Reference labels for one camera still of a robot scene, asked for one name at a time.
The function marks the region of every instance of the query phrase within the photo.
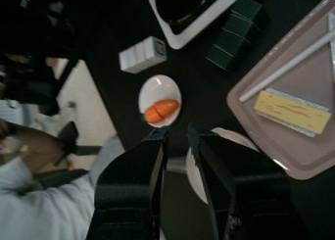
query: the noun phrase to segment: yellow card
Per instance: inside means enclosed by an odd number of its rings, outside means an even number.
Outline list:
[[[262,91],[254,109],[320,134],[328,123],[331,114],[280,95]]]

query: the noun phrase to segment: black table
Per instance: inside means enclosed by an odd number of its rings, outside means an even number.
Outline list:
[[[139,92],[155,74],[168,75],[181,93],[180,115],[169,126],[168,156],[184,156],[188,150],[187,125],[223,127],[246,134],[227,104],[227,94],[280,38],[320,0],[256,0],[268,21],[247,57],[235,72],[215,66],[205,55],[217,38],[224,17],[219,18],[180,50],[167,48],[167,61],[132,74],[119,68],[120,51],[155,36],[165,40],[148,0],[109,0],[103,22],[87,51],[87,63],[105,108],[125,149],[132,148],[152,128],[141,122]],[[311,225],[314,239],[335,234],[334,169],[308,181],[292,180],[294,200]]]

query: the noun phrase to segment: small white box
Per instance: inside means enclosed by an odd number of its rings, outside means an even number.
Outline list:
[[[136,65],[139,68],[143,68],[143,70],[156,64],[156,62],[148,61],[145,59],[143,41],[135,45],[135,55],[136,55]]]
[[[136,58],[135,58],[135,50],[127,49],[119,53],[119,61],[120,61],[120,69],[124,72],[132,72],[136,73],[140,71],[135,67],[136,64]]]
[[[165,43],[155,38],[153,36],[149,36],[144,41],[144,52],[145,52],[145,59],[161,63],[167,60],[167,48]]]
[[[124,71],[128,68],[127,51],[125,50],[119,53],[119,61],[120,61],[120,69]]]

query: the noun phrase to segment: floor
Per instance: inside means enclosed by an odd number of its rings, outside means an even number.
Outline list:
[[[53,62],[56,77],[59,77],[65,64],[67,60],[64,59],[57,59]],[[116,131],[84,61],[80,61],[71,72],[57,102],[60,113],[53,119],[60,126],[68,120],[75,122],[80,133],[77,145],[101,146],[107,138],[116,134]],[[75,108],[69,107],[69,103],[75,103]],[[69,156],[71,167],[89,169],[96,157],[96,155]]]

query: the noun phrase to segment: tray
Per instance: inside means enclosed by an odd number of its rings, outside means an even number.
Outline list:
[[[323,0],[262,61],[234,87],[228,105],[247,134],[288,176],[308,179],[335,165],[335,119],[331,117],[322,134],[308,137],[260,117],[254,111],[258,94],[246,102],[239,96],[328,32],[328,13],[335,0]],[[326,44],[266,88],[274,88],[319,104],[334,114],[335,91],[330,44]]]

